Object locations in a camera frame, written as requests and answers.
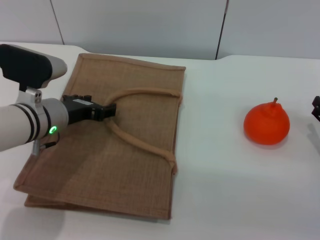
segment green led light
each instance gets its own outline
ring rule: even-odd
[[[50,128],[49,133],[53,134],[55,131],[57,131],[57,127],[53,126],[52,128]]]

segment white table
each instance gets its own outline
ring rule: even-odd
[[[43,90],[59,98],[79,53],[76,46],[16,43],[56,56],[65,76]],[[228,56],[220,60],[131,58],[186,66],[180,109],[172,220],[26,208],[13,190],[31,145],[0,153],[0,239],[4,240],[318,240],[320,60]],[[0,78],[0,104],[13,104],[18,85]],[[248,141],[243,120],[253,106],[278,102],[291,129],[276,147]]]

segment white wall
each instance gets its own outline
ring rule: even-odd
[[[320,59],[320,0],[230,0],[218,58]]]
[[[50,0],[0,0],[0,41],[62,44]]]
[[[52,0],[65,44],[93,53],[215,59],[226,0]]]

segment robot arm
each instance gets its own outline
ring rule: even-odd
[[[62,59],[2,44],[0,67],[5,78],[19,83],[16,103],[0,107],[0,152],[34,141],[32,153],[38,155],[40,139],[48,134],[63,131],[68,124],[82,120],[102,121],[116,114],[115,104],[101,106],[92,102],[89,95],[63,96],[62,101],[42,100],[39,89],[67,72]]]

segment black ring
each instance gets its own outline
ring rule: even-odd
[[[45,108],[45,106],[43,106],[43,110],[44,110],[44,113],[45,113],[45,115],[46,115],[46,118],[48,119],[48,129],[46,130],[46,133],[45,133],[45,135],[44,135],[44,137],[45,137],[45,136],[48,135],[48,133],[49,133],[49,131],[50,131],[50,129],[51,129],[51,118],[50,118],[49,112],[48,112],[48,110]]]
[[[29,119],[29,122],[30,122],[30,136],[29,136],[29,138],[28,138],[28,140],[25,142],[25,144],[26,143],[29,143],[29,142],[31,142],[31,139],[32,139],[32,137],[34,136],[34,133],[35,133],[35,125],[34,125],[34,121],[32,121],[32,118],[31,118],[31,116],[30,116],[30,114],[27,112],[27,110],[25,110],[22,106],[19,106],[19,105],[17,105],[17,104],[12,104],[11,106],[15,106],[15,107],[17,107],[18,109],[21,109],[24,113],[25,113],[25,115],[27,116],[27,118]]]
[[[37,139],[37,137],[39,135],[39,132],[40,132],[40,120],[39,120],[38,114],[36,113],[36,111],[31,106],[29,106],[29,105],[27,105],[25,103],[19,103],[19,104],[25,106],[26,108],[28,108],[32,112],[32,114],[34,115],[37,128],[36,128],[36,131],[35,131],[35,136],[32,139],[32,141],[33,141],[33,140]]]

